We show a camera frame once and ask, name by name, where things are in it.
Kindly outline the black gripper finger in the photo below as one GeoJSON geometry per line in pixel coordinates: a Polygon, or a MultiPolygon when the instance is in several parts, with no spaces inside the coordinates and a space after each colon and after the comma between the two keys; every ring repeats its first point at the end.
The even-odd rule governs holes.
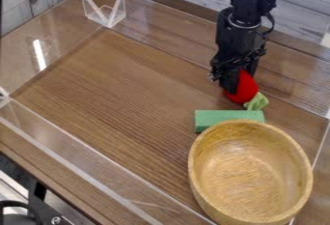
{"type": "Polygon", "coordinates": [[[228,70],[221,74],[218,84],[221,88],[232,95],[237,91],[237,81],[239,70],[228,70]]]}
{"type": "Polygon", "coordinates": [[[255,72],[256,72],[256,69],[257,69],[257,64],[259,64],[259,59],[256,59],[256,58],[252,58],[252,59],[248,61],[245,70],[247,70],[247,72],[248,72],[248,74],[249,74],[251,76],[255,75],[255,72]]]}

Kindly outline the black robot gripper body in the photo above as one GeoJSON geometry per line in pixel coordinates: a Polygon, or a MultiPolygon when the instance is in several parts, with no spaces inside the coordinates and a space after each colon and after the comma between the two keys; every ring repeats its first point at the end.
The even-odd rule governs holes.
{"type": "Polygon", "coordinates": [[[210,81],[220,81],[228,70],[245,70],[252,58],[265,54],[268,32],[260,32],[261,16],[241,15],[233,7],[221,10],[216,18],[214,43],[217,51],[209,60],[210,81]]]}

